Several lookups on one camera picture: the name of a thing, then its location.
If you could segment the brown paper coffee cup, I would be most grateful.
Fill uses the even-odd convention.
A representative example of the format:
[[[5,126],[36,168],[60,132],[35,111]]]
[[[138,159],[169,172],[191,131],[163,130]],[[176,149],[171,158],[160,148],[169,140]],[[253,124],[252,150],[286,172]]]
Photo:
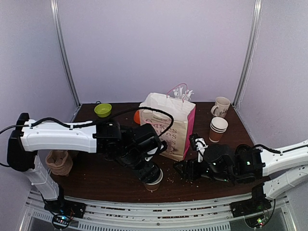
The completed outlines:
[[[157,180],[155,180],[152,183],[144,183],[144,186],[145,186],[146,190],[148,190],[150,192],[156,191],[159,188],[159,186],[160,186],[160,183],[161,183],[161,181],[163,179],[163,176],[164,176],[163,171],[160,170],[160,175],[159,175]]]

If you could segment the stack of brown paper cups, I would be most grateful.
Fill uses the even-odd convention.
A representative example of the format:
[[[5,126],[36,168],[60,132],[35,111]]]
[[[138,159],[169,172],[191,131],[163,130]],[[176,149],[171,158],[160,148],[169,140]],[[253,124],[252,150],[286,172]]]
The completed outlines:
[[[228,128],[228,122],[222,117],[214,117],[210,123],[209,140],[219,142]]]

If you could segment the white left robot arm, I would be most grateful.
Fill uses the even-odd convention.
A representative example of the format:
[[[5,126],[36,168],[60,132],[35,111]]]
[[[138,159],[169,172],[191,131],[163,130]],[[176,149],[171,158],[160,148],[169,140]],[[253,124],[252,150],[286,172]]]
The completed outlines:
[[[63,188],[50,177],[38,156],[39,150],[68,150],[90,154],[104,154],[132,170],[144,184],[158,185],[162,169],[152,161],[164,152],[167,143],[150,124],[138,128],[122,128],[116,121],[86,121],[62,123],[55,118],[38,121],[22,113],[11,126],[8,140],[7,163],[23,172],[41,193],[45,209],[60,215],[83,217],[85,204],[68,201]]]

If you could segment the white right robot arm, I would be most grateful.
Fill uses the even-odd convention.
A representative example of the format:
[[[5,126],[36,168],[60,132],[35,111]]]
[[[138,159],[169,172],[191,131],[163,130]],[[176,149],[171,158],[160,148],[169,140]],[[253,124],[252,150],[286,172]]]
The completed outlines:
[[[233,150],[226,144],[206,145],[202,138],[193,139],[196,159],[182,160],[173,167],[189,181],[201,177],[232,184],[246,184],[284,170],[279,177],[252,188],[251,198],[230,204],[233,217],[271,208],[279,195],[308,179],[308,142],[271,149],[262,144],[239,145]]]

